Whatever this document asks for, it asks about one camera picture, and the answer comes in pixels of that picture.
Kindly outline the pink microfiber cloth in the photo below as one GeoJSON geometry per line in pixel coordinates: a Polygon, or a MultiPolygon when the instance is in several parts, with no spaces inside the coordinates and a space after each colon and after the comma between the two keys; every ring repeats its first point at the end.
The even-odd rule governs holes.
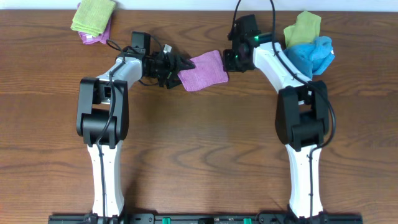
{"type": "Polygon", "coordinates": [[[192,58],[195,68],[182,70],[178,77],[186,91],[199,91],[209,86],[228,82],[220,52],[213,50],[192,58]]]}

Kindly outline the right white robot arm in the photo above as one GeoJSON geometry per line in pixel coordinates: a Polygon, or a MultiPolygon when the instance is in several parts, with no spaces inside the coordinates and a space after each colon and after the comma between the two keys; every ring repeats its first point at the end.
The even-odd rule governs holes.
{"type": "Polygon", "coordinates": [[[232,47],[223,52],[224,69],[245,72],[257,68],[277,92],[275,130],[289,155],[289,208],[297,219],[314,220],[323,212],[318,168],[329,129],[326,86],[303,75],[270,34],[252,31],[228,39],[232,47]]]}

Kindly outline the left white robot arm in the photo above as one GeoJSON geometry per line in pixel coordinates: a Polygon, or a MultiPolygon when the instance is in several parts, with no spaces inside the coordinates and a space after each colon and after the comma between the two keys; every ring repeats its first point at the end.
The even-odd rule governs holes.
{"type": "Polygon", "coordinates": [[[93,166],[95,199],[92,214],[102,220],[123,212],[121,148],[129,129],[128,90],[142,77],[156,78],[160,86],[177,85],[180,71],[194,69],[189,59],[172,53],[120,53],[115,64],[96,78],[82,78],[76,131],[88,148],[93,166]]]}

